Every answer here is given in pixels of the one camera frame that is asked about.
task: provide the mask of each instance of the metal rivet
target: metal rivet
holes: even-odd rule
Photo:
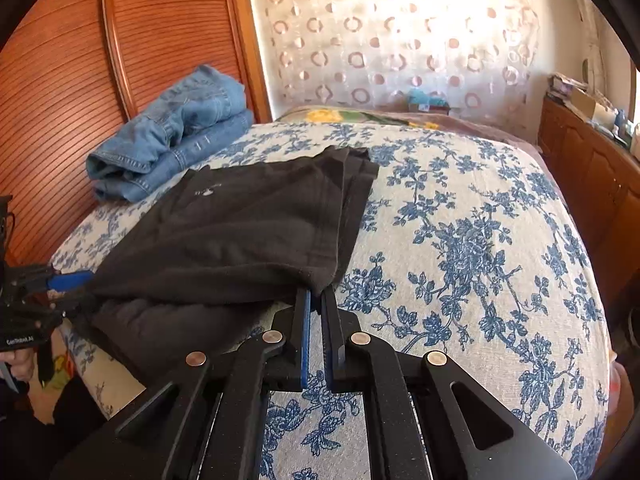
[[[262,334],[262,340],[265,343],[279,343],[282,341],[282,334],[277,330],[267,330],[264,334]]]
[[[366,332],[355,332],[351,334],[351,342],[356,345],[368,345],[371,343],[371,336]]]
[[[427,354],[427,361],[434,366],[442,366],[447,364],[447,355],[443,354],[439,350],[429,352]]]
[[[207,356],[203,352],[191,352],[187,355],[187,364],[189,366],[202,366],[207,360]]]

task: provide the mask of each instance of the bed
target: bed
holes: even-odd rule
[[[609,335],[590,261],[541,165],[516,146],[431,121],[311,112],[256,125],[198,167],[368,147],[380,175],[338,305],[399,351],[445,351],[587,478],[606,421]],[[96,208],[53,264],[97,268],[178,179],[135,205]],[[267,329],[275,309],[247,335]],[[106,416],[143,390],[69,323],[60,330]],[[271,397],[261,477],[368,478],[362,400],[327,391],[316,316],[311,349],[308,390]]]

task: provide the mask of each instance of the black pants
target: black pants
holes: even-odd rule
[[[78,376],[65,386],[53,411],[54,424],[43,424],[7,401],[0,380],[0,478],[45,480],[58,460],[104,424],[105,419]]]

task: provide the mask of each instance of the hand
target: hand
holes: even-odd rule
[[[15,352],[0,352],[0,361],[11,365],[11,375],[17,380],[28,383],[33,377],[33,348],[24,348]]]

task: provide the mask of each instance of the black folded garment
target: black folded garment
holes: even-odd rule
[[[378,165],[367,150],[188,171],[123,238],[77,323],[143,382],[225,351],[274,300],[344,275]]]

